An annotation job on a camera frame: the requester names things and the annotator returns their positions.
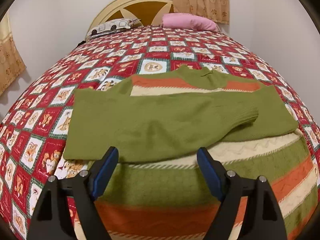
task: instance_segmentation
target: orange stripe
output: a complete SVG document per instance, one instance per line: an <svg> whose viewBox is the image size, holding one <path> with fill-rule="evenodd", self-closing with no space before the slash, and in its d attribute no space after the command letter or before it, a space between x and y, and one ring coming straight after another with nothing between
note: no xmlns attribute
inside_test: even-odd
<svg viewBox="0 0 320 240"><path fill-rule="evenodd" d="M165 79L148 79L138 75L131 76L132 84L140 87L177 87L177 88L194 88L181 78L165 78Z"/></svg>
<svg viewBox="0 0 320 240"><path fill-rule="evenodd" d="M313 163L308 157L284 177L272 183L278 200L287 196L310 172ZM247 197L240 201L235 223L244 218ZM124 207L105 201L95 202L98 213L107 228L114 232L140 236L183 236L206 232L219 205L196 208Z"/></svg>
<svg viewBox="0 0 320 240"><path fill-rule="evenodd" d="M227 85L224 89L235 89L235 90L242 90L242 91L256 91L260 89L259 83L242 83L237 81L228 81Z"/></svg>
<svg viewBox="0 0 320 240"><path fill-rule="evenodd" d="M302 222L288 235L288 240L294 240L297 236L301 233L303 228L306 226L308 221L310 220L313 212L315 211L316 207L313 207L309 214L302 220Z"/></svg>
<svg viewBox="0 0 320 240"><path fill-rule="evenodd" d="M170 209L127 208L104 201L96 201L95 206L107 230L151 237L206 232L219 208L218 205Z"/></svg>

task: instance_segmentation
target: blue gripper pad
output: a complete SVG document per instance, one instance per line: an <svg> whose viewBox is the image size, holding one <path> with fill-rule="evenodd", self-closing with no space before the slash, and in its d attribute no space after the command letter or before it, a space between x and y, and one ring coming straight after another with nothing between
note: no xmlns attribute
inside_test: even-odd
<svg viewBox="0 0 320 240"><path fill-rule="evenodd" d="M225 195L222 191L220 178L210 164L210 161L202 148L197 152L197 161L211 195L215 196L219 201L222 201Z"/></svg>
<svg viewBox="0 0 320 240"><path fill-rule="evenodd" d="M103 195L111 175L116 168L118 160L119 153L117 148L114 148L109 157L103 163L100 171L93 181L93 190L91 192L91 196L94 200Z"/></svg>

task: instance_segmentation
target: metal screw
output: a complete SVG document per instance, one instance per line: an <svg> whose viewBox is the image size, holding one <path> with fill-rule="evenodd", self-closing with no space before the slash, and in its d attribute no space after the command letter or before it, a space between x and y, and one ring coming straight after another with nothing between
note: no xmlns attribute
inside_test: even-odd
<svg viewBox="0 0 320 240"><path fill-rule="evenodd" d="M227 175L228 177L233 178L236 175L236 173L233 170L229 170L227 171Z"/></svg>
<svg viewBox="0 0 320 240"><path fill-rule="evenodd" d="M56 176L53 176L53 175L48 178L49 182L54 182L55 180L56 180Z"/></svg>
<svg viewBox="0 0 320 240"><path fill-rule="evenodd" d="M86 177L86 176L88 176L88 174L89 174L89 171L87 171L87 170L83 170L83 171L80 171L80 172L79 172L79 175L80 175L81 177Z"/></svg>
<svg viewBox="0 0 320 240"><path fill-rule="evenodd" d="M259 180L260 180L261 182L266 182L266 181L267 181L267 178L266 178L265 176L260 176L260 177L259 177Z"/></svg>

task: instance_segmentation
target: wall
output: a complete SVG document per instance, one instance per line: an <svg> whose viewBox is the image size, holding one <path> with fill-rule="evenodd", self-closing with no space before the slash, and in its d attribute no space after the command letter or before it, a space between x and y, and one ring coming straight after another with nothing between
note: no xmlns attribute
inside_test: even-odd
<svg viewBox="0 0 320 240"><path fill-rule="evenodd" d="M112 0L16 0L10 8L25 72L0 98L0 115L34 79L70 52L96 14ZM298 0L231 0L225 33L285 77L320 123L320 35Z"/></svg>

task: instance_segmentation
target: headboard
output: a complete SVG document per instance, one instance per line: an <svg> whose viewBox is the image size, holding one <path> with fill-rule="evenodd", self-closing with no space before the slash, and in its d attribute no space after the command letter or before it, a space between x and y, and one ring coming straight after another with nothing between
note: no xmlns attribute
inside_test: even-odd
<svg viewBox="0 0 320 240"><path fill-rule="evenodd" d="M142 25L158 25L162 23L162 16L171 12L172 0L114 0L96 16L89 30L101 23L119 18L138 18Z"/></svg>

